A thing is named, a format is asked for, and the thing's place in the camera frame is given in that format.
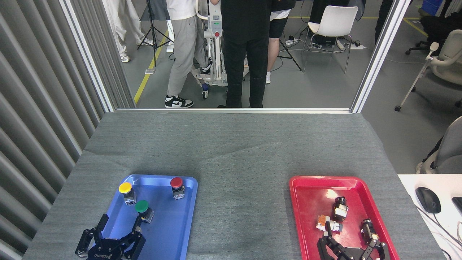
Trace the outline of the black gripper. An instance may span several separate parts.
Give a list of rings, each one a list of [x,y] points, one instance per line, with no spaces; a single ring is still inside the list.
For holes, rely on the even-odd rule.
[[[321,260],[334,260],[327,248],[336,255],[337,260],[371,260],[371,252],[377,250],[380,260],[390,260],[388,245],[382,243],[379,237],[364,238],[365,242],[369,242],[366,250],[356,247],[343,247],[332,237],[330,221],[325,223],[325,232],[317,242],[317,249]]]
[[[132,231],[120,240],[103,239],[102,231],[109,219],[103,214],[99,223],[92,229],[85,229],[77,245],[75,254],[79,258],[88,260],[137,260],[145,244],[145,237],[141,233],[142,217],[137,216]],[[89,249],[91,240],[95,245]]]

